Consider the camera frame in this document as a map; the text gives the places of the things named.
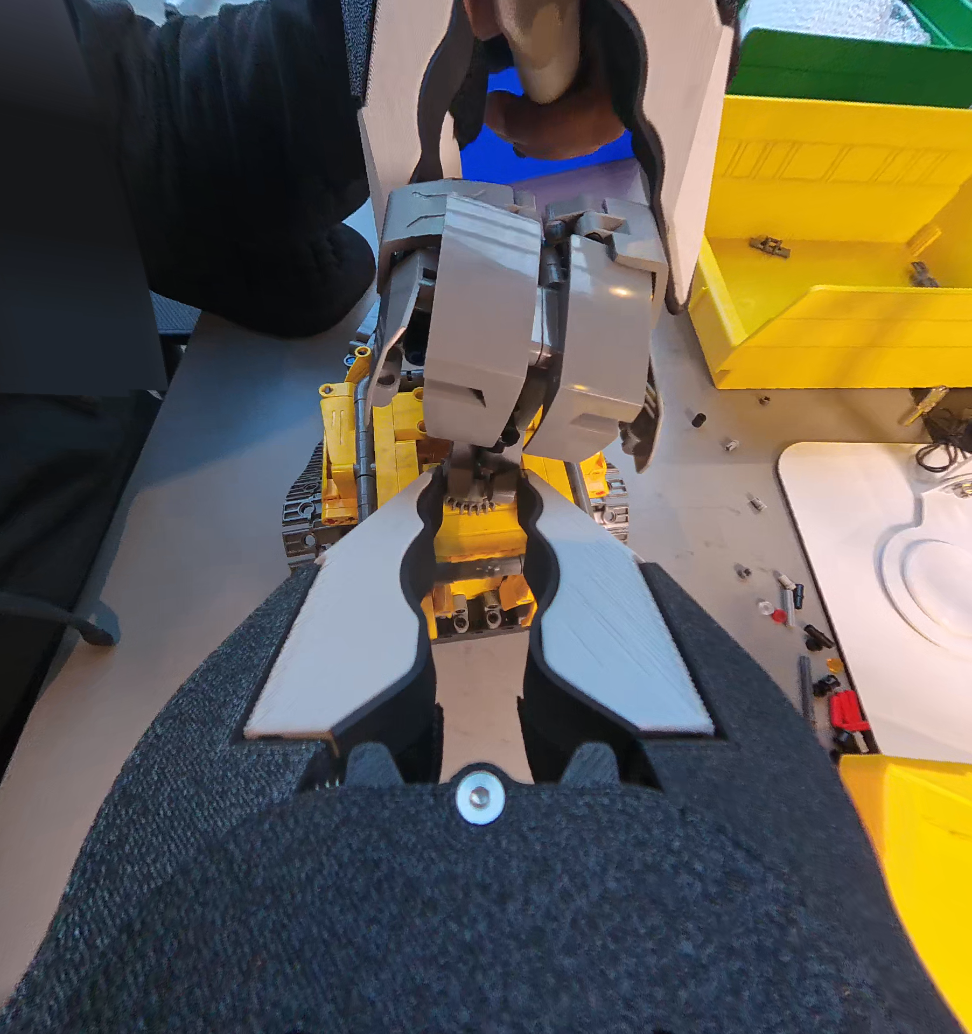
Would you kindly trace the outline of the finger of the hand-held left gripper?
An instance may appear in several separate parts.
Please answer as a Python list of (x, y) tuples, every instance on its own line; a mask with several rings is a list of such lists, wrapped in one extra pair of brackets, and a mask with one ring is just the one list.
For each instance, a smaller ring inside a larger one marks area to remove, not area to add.
[(682, 311), (700, 254), (725, 91), (737, 61), (737, 3), (613, 2), (630, 34), (626, 128), (669, 266), (665, 301)]
[(411, 182), (461, 177), (450, 107), (472, 49), (461, 2), (375, 3), (359, 111), (373, 202)]

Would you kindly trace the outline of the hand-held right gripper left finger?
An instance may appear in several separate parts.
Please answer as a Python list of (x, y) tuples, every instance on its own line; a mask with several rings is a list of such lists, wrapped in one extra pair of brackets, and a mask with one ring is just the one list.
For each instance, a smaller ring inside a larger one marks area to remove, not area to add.
[(425, 472), (327, 550), (262, 686), (247, 739), (411, 744), (434, 714), (423, 600), (442, 472)]

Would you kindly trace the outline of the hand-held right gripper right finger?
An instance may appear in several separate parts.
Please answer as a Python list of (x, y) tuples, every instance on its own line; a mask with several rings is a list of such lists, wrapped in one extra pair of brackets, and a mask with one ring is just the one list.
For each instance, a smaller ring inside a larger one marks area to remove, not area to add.
[(635, 737), (715, 734), (634, 552), (540, 477), (519, 487), (533, 673)]

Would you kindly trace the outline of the yellow tracked toy robot body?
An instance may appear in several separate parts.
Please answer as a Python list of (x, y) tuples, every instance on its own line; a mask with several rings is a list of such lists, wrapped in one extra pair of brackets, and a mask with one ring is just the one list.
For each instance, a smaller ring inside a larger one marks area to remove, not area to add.
[[(363, 432), (369, 379), (358, 381), (358, 374), (369, 372), (371, 348), (353, 345), (345, 363), (343, 381), (318, 389), (324, 438), (283, 506), (283, 545), (293, 570), (315, 562), (356, 527), (360, 487), (373, 489), (382, 505), (450, 454), (450, 443), (427, 434), (422, 373), (403, 371), (399, 393), (387, 406), (370, 408), (370, 428)], [(522, 468), (567, 499), (583, 498), (596, 523), (626, 542), (630, 509), (622, 476), (604, 454), (572, 467), (529, 457)], [(434, 545), (435, 583), (423, 601), (430, 637), (444, 641), (529, 628), (536, 608), (522, 572), (525, 546), (512, 501), (475, 513), (445, 501)]]

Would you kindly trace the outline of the grey toy robot head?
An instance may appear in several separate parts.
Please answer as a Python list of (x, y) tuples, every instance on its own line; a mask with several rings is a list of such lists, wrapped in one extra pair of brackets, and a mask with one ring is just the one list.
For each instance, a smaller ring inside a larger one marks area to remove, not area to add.
[(577, 195), (539, 213), (468, 180), (394, 190), (379, 227), (369, 403), (424, 371), (430, 436), (580, 461), (615, 439), (651, 462), (660, 398), (650, 351), (669, 265), (650, 208)]

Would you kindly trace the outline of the blue plastic bin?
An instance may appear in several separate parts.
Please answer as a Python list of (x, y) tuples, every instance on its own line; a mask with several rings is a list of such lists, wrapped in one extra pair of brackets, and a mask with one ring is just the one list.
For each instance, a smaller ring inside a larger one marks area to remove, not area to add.
[(544, 160), (522, 156), (511, 143), (485, 125), (479, 136), (461, 150), (461, 165), (465, 179), (513, 185), (633, 157), (632, 135), (627, 130), (616, 141), (590, 154), (565, 160)]

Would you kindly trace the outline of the green plastic bin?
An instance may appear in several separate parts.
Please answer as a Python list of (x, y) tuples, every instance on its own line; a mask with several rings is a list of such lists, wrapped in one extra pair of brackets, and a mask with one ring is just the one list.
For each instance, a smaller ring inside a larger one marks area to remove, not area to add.
[(737, 95), (959, 108), (972, 105), (972, 2), (903, 1), (929, 45), (771, 30), (741, 35)]

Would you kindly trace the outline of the clear bubble wrap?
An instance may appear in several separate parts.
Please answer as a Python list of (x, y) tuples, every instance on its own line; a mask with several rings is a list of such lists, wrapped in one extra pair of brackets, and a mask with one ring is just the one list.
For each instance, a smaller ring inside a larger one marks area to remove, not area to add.
[(753, 30), (929, 45), (932, 35), (902, 1), (749, 1), (741, 35)]

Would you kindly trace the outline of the scattered small building pieces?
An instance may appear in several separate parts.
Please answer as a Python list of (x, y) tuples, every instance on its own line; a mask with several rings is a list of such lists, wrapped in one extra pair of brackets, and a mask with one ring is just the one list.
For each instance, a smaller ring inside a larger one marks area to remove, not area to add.
[(845, 664), (841, 637), (778, 472), (782, 451), (760, 431), (695, 417), (700, 507), (686, 517), (705, 562), (699, 598), (760, 662), (837, 760), (877, 744)]

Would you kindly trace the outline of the yellow plastic bin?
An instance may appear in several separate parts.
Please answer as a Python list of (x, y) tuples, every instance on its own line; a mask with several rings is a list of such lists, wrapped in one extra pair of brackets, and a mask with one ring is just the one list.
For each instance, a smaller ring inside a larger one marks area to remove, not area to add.
[(972, 1032), (972, 765), (845, 755), (838, 770), (908, 936)]
[(726, 98), (688, 310), (717, 388), (972, 387), (972, 110)]

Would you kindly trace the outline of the white book stand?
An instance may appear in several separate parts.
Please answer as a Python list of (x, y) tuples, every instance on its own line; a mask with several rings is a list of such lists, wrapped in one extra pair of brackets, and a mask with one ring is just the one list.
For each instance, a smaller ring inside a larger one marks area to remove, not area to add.
[(777, 472), (880, 750), (972, 764), (972, 455), (802, 443)]

